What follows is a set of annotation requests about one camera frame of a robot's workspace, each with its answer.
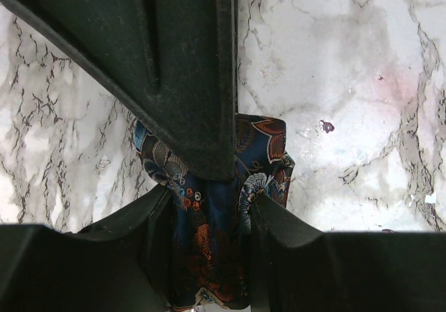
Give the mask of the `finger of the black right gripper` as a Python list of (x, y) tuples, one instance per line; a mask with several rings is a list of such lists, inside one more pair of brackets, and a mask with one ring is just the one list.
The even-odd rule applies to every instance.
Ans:
[(236, 0), (1, 0), (196, 175), (235, 172)]

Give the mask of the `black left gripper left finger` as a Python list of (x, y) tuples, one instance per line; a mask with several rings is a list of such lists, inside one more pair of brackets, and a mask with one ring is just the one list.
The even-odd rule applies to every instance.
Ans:
[(1, 226), (2, 311), (164, 311), (171, 192), (162, 186), (77, 233)]

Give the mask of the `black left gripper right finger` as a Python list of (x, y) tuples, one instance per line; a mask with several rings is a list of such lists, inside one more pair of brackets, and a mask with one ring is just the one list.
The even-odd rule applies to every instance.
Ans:
[(266, 194), (251, 207), (253, 311), (444, 311), (442, 233), (324, 233)]

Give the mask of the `navy floral tie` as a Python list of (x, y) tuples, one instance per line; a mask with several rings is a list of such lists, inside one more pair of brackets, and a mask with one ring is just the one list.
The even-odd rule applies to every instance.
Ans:
[(147, 174), (173, 193), (171, 311), (249, 304), (250, 208), (260, 194), (281, 206), (294, 161), (286, 152), (283, 120), (236, 117), (235, 175), (196, 177), (151, 131), (136, 123), (133, 142)]

